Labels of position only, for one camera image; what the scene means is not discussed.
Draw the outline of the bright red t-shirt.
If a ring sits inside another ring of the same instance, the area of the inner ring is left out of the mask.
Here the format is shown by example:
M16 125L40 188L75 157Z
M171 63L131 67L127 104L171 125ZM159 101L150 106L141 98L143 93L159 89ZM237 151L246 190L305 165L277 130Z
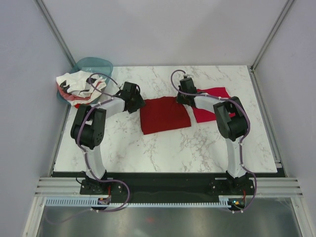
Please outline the bright red t-shirt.
M230 98L225 87L213 87L209 89L197 89L197 92L207 93L212 96L216 97L224 97ZM219 103L219 101L215 101L212 98L208 99L210 102L206 103L202 101L201 108L193 108L193 113L197 123L209 122L209 121L216 121L216 115L214 113L213 102L215 104Z

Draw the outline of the dark red t-shirt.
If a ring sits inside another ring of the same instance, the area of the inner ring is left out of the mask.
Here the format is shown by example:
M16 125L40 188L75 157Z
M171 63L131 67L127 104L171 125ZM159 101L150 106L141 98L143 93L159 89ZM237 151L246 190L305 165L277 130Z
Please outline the dark red t-shirt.
M176 102L175 97L146 99L140 109L140 122L143 134L191 127L190 116L184 105Z

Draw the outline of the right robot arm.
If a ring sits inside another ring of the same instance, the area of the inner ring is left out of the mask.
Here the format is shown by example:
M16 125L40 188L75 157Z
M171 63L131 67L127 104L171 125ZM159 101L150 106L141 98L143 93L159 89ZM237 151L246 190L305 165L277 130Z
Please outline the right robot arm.
M227 191L238 194L244 188L240 177L246 174L242 162L242 142L250 131L250 121L240 99L236 96L221 98L198 92L191 77L180 80L177 103L202 109L215 115L218 130L225 138L228 154L227 173L232 179L226 182Z

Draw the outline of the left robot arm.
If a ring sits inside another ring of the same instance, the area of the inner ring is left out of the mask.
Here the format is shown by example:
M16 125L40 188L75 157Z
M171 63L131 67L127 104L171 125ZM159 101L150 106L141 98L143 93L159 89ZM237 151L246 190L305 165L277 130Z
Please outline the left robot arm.
M144 106L139 85L131 82L125 82L121 90L104 102L79 106L71 128L71 138L83 153L86 175L93 179L91 188L97 194L104 194L108 190L100 147L106 119L122 112L134 113Z

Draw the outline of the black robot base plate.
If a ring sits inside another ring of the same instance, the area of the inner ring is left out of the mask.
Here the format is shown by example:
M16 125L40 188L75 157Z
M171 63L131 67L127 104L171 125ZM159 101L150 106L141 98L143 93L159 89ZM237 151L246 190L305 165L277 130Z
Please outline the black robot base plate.
M251 175L230 178L224 173L106 173L99 182L85 176L82 195L110 195L114 202L217 202L220 196L253 195Z

